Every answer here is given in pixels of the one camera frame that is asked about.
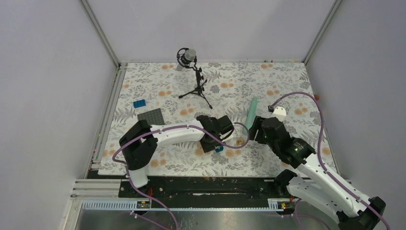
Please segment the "teal pill organizer box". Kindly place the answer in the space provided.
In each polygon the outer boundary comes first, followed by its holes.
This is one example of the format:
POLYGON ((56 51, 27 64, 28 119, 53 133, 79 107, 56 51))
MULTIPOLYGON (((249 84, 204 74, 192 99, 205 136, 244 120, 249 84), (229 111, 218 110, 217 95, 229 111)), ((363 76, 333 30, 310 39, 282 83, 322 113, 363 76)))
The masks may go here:
POLYGON ((217 147, 216 149, 215 149, 215 152, 216 153, 219 153, 219 152, 222 152, 224 150, 224 147, 223 146, 219 146, 219 147, 217 147))

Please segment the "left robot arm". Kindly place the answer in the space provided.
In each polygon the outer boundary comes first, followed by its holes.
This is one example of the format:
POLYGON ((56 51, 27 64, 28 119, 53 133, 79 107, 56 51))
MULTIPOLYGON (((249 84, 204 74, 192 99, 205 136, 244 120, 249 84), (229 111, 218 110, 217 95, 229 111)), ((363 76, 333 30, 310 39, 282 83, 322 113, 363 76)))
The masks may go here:
POLYGON ((123 154, 122 163, 126 165, 132 182, 130 191, 142 197, 147 194, 149 186, 146 166, 157 149, 193 141, 199 142, 204 152, 210 152, 230 139, 233 132, 234 126, 226 115, 221 118, 200 115, 173 125, 150 125, 146 120, 140 120, 119 140, 120 147, 113 155, 113 161, 118 162, 116 156, 123 154))

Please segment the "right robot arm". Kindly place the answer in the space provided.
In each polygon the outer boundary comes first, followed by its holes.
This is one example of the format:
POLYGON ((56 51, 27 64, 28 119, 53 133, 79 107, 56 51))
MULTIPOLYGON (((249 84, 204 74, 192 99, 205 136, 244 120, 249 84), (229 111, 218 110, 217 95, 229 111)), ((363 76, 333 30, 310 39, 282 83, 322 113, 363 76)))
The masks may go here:
POLYGON ((381 221, 386 203, 378 196, 370 198, 360 192, 321 161, 306 141, 292 137, 283 120, 286 111, 276 107, 271 117, 256 116, 249 129, 250 140, 266 144, 284 163, 303 173, 308 184, 291 170, 275 178, 275 193, 289 194, 316 207, 338 224, 341 230, 372 230, 381 221))

